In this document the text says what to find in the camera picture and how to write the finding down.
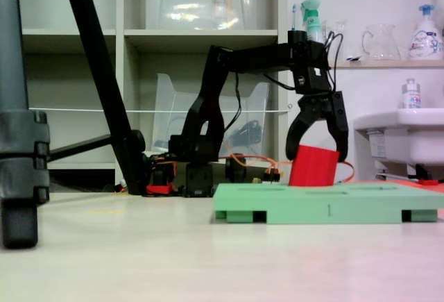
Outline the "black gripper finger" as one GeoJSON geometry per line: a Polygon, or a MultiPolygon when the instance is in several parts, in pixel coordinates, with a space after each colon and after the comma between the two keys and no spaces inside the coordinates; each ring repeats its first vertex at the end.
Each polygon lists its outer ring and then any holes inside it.
{"type": "Polygon", "coordinates": [[[285,153],[288,160],[294,160],[298,153],[298,148],[303,135],[309,128],[323,116],[322,99],[300,99],[298,106],[300,112],[291,123],[285,146],[285,153]]]}
{"type": "Polygon", "coordinates": [[[344,162],[348,156],[348,120],[342,91],[331,94],[329,103],[330,109],[326,117],[327,128],[339,152],[339,162],[344,162]]]}

